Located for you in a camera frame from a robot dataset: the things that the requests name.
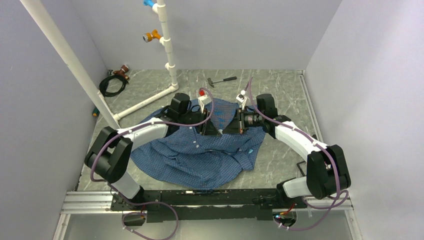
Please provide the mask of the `blue checkered shirt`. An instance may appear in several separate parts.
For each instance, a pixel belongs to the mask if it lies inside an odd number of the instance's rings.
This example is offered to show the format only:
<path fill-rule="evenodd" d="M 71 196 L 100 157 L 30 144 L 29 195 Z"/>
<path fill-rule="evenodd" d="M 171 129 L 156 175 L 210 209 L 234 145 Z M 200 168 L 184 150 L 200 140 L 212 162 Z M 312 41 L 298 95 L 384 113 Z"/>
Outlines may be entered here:
<path fill-rule="evenodd" d="M 130 157 L 156 180 L 211 190 L 254 169 L 265 135 L 262 127 L 251 127 L 244 134 L 208 136 L 186 126 L 134 149 Z"/>

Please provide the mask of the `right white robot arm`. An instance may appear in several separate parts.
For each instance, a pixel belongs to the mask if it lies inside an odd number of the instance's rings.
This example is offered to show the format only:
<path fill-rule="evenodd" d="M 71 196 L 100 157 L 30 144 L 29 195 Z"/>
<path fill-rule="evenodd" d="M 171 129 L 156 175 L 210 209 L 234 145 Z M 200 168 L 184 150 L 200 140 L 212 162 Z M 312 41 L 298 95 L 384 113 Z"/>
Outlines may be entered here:
<path fill-rule="evenodd" d="M 340 195 L 351 186 L 351 178 L 342 148 L 327 145 L 298 128 L 285 115 L 279 115 L 275 100 L 269 93 L 256 97 L 254 109 L 249 109 L 247 92 L 236 97 L 239 103 L 234 117 L 223 130 L 225 134 L 244 134 L 250 128 L 262 131 L 293 149 L 306 162 L 302 177 L 281 182 L 276 187 L 275 200 L 282 207 L 289 207 L 298 197 L 316 199 Z"/>

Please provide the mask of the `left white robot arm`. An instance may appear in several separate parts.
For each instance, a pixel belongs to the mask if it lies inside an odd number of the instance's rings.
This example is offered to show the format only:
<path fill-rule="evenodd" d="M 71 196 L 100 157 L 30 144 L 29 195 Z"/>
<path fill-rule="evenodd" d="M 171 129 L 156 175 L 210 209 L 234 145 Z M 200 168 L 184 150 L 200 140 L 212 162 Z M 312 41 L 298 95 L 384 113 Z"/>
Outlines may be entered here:
<path fill-rule="evenodd" d="M 176 93 L 169 105 L 146 122 L 121 129 L 104 127 L 84 159 L 85 165 L 90 168 L 90 179 L 95 182 L 94 175 L 99 175 L 100 182 L 106 182 L 124 197 L 123 202 L 129 209 L 139 209 L 146 201 L 145 190 L 127 171 L 131 152 L 151 141 L 172 135 L 180 127 L 196 128 L 199 134 L 206 134 L 215 110 L 212 94 L 199 96 L 197 105 L 199 109 L 193 111 L 190 97 Z"/>

